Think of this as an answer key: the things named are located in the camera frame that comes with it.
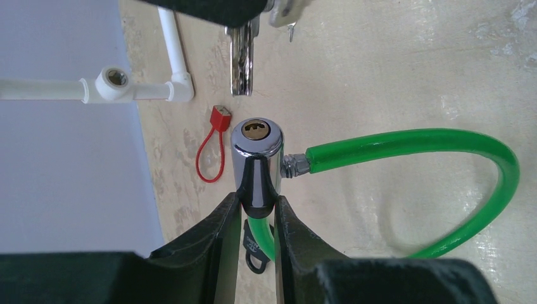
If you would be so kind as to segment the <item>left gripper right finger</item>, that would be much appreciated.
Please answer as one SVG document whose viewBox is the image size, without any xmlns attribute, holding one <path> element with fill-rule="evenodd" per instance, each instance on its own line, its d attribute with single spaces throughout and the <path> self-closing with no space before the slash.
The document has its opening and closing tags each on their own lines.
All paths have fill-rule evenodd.
<svg viewBox="0 0 537 304">
<path fill-rule="evenodd" d="M 459 259 L 350 258 L 275 204 L 278 303 L 496 303 L 482 273 Z"/>
</svg>

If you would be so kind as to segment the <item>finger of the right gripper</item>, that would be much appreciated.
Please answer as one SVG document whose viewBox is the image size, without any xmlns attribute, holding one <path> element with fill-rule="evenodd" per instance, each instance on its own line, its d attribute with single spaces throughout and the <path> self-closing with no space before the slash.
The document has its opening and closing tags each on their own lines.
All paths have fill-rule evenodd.
<svg viewBox="0 0 537 304">
<path fill-rule="evenodd" d="M 144 0 L 206 22 L 238 28 L 265 10 L 267 0 Z"/>
</svg>

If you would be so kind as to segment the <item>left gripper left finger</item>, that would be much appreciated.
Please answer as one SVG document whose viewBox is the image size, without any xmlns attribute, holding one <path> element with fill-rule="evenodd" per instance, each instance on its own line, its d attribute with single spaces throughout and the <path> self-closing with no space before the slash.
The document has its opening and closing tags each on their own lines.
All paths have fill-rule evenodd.
<svg viewBox="0 0 537 304">
<path fill-rule="evenodd" d="M 234 303 L 241 205 L 228 194 L 147 258 L 99 251 L 1 255 L 2 303 Z"/>
</svg>

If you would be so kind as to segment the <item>green cable lock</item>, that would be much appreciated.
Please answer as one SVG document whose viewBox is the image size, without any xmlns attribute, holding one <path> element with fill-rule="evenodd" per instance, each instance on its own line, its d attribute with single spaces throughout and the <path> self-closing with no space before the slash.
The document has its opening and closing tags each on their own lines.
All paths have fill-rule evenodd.
<svg viewBox="0 0 537 304">
<path fill-rule="evenodd" d="M 503 212 L 519 185 L 521 168 L 515 153 L 499 140 L 458 129 L 411 129 L 356 137 L 310 147 L 302 154 L 284 154 L 284 133 L 272 120 L 249 118 L 231 133 L 236 194 L 247 214 L 253 239 L 271 260 L 275 240 L 269 216 L 280 196 L 281 180 L 316 174 L 396 156 L 459 152 L 482 156 L 498 169 L 488 201 L 458 228 L 414 258 L 438 258 L 473 238 Z"/>
</svg>

